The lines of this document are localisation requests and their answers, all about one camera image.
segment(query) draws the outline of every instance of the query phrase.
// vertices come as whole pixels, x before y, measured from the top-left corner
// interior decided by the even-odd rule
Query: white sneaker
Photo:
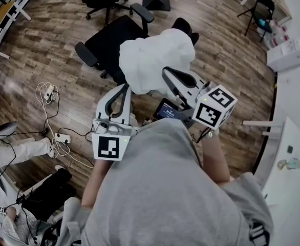
[[[60,170],[60,169],[64,169],[64,170],[65,170],[65,168],[64,168],[63,166],[61,166],[61,165],[56,165],[56,166],[54,166],[54,169],[55,169],[56,171],[58,171],[58,170]]]
[[[46,142],[50,145],[50,151],[47,153],[49,155],[50,158],[54,157],[54,149],[53,146],[51,145],[50,140],[46,137]]]

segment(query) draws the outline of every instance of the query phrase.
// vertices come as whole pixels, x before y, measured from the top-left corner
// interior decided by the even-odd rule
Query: laminate flooring
[[[132,3],[142,3],[142,0],[126,2]],[[243,35],[249,18],[237,18],[237,15],[246,7],[240,6],[239,0],[170,0],[170,3],[171,12],[153,12],[155,20],[149,25],[149,34],[157,35],[170,28],[177,17],[185,18],[199,32],[191,70],[206,80],[224,85],[239,99],[232,116],[221,127],[221,142],[232,176],[251,171],[263,137],[260,129],[244,127],[242,121],[269,118],[274,75],[265,65],[266,50],[259,43],[258,35],[251,31],[247,37]],[[74,46],[103,27],[105,10],[86,20],[90,9],[81,0],[31,0],[25,11],[32,20],[29,22],[20,15],[0,47],[10,55],[8,60],[0,57],[0,125],[15,120],[17,133],[41,131],[45,114],[35,98],[35,89],[40,82],[50,82],[58,87],[60,94],[58,115],[49,119],[54,132],[67,127],[85,134],[95,117],[98,101],[115,83],[101,79],[100,71],[86,66]],[[128,11],[113,9],[110,21],[124,14]],[[137,14],[132,19],[141,25]],[[161,98],[159,93],[133,95],[137,119],[143,121],[151,116]],[[56,113],[56,105],[47,105],[49,116]],[[197,137],[200,130],[196,124],[190,132]],[[74,132],[62,132],[72,136],[71,155],[91,165],[94,161],[91,143]],[[28,134],[9,140],[27,137],[41,139],[39,134]],[[53,173],[56,164],[72,173],[71,183],[81,196],[92,169],[69,156],[35,157],[11,165],[6,173],[24,190]]]

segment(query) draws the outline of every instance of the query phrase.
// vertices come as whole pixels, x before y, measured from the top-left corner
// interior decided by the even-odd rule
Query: black table stand
[[[164,10],[170,11],[169,0],[143,0],[142,5],[147,10]]]

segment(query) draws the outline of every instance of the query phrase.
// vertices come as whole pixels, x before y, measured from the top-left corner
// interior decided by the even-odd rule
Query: chair seat
[[[148,35],[132,19],[124,15],[92,36],[85,42],[85,46],[114,81],[122,84],[126,80],[119,67],[120,45],[126,40],[135,40],[139,37],[147,38]]]
[[[272,33],[272,28],[270,27],[269,23],[266,21],[267,17],[261,15],[258,12],[255,12],[253,14],[253,19],[256,22],[256,25],[260,28],[266,31],[267,33]]]

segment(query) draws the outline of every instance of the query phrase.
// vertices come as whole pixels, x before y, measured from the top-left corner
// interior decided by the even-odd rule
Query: display screen
[[[179,112],[172,108],[169,104],[164,103],[162,107],[160,108],[158,115],[161,117],[167,117],[167,118],[176,118],[179,119]]]

